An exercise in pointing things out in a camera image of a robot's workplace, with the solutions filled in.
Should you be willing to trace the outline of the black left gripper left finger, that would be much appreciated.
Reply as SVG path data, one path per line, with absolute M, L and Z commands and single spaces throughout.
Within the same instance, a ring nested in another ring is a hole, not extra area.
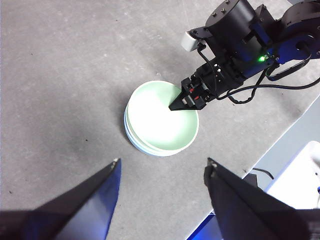
M 120 158 L 71 190 L 31 211 L 26 240 L 104 240 L 118 201 Z

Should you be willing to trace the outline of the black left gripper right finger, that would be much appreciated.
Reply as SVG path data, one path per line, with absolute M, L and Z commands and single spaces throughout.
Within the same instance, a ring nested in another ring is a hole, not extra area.
M 318 240 L 319 209 L 295 209 L 208 157 L 203 172 L 224 240 Z

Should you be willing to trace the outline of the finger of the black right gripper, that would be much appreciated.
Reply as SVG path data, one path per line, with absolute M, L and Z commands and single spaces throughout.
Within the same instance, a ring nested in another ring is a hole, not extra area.
M 202 85 L 182 85 L 181 93 L 169 105 L 171 111 L 181 110 L 201 110 L 206 104 L 206 96 L 208 90 L 204 89 Z

